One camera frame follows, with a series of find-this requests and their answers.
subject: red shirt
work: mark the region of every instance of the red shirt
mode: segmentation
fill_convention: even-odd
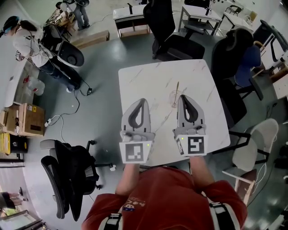
[[[229,204],[242,227],[246,205],[226,181],[203,189],[213,202]],[[164,230],[182,227],[188,230],[214,229],[207,198],[194,190],[193,177],[174,168],[154,168],[140,174],[137,187],[129,197],[98,195],[82,230],[97,230],[103,219],[123,206],[124,230]]]

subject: jeans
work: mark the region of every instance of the jeans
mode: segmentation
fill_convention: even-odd
[[[53,57],[45,65],[39,67],[39,69],[64,84],[69,91],[80,88],[82,78],[73,68],[59,61],[57,57]]]
[[[77,24],[78,24],[79,29],[82,29],[83,27],[86,27],[87,25],[89,25],[89,19],[88,19],[88,16],[87,16],[87,13],[86,13],[84,6],[80,6],[79,4],[77,4],[77,7],[73,13],[74,13],[75,18],[77,20]]]

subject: white chair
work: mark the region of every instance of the white chair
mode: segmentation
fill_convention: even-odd
[[[247,173],[238,177],[226,171],[222,171],[224,174],[236,178],[235,191],[239,194],[246,205],[252,193],[253,187],[256,186],[257,188],[259,182],[262,180],[261,179],[257,182],[257,170],[253,168],[255,164],[264,163],[263,166],[265,166],[265,175],[266,162],[268,161],[273,141],[278,133],[278,129],[279,126],[277,121],[271,118],[262,121],[252,128],[249,128],[248,133],[251,135],[251,138],[249,139],[248,144],[236,149],[232,158],[233,167],[237,167],[243,171],[246,171]],[[241,137],[238,144],[244,143],[246,141],[246,138]],[[257,153],[263,154],[265,158],[263,160],[256,161]]]

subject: person in white shirt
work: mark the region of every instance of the person in white shirt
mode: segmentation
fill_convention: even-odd
[[[66,19],[68,19],[68,11],[73,12],[78,24],[78,30],[83,30],[89,28],[89,18],[87,16],[84,6],[78,4],[75,0],[65,0],[63,2],[58,2],[56,7],[63,12],[65,12]]]
[[[64,84],[68,92],[79,89],[82,78],[37,42],[40,31],[31,22],[21,21],[17,16],[9,17],[3,26],[4,35],[12,36],[13,46],[21,54],[19,60],[31,58],[36,67]]]

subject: forearm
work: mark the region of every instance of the forearm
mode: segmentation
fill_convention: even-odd
[[[115,194],[129,196],[139,180],[139,164],[126,164]]]
[[[215,182],[203,157],[190,157],[190,166],[194,184],[197,190]]]

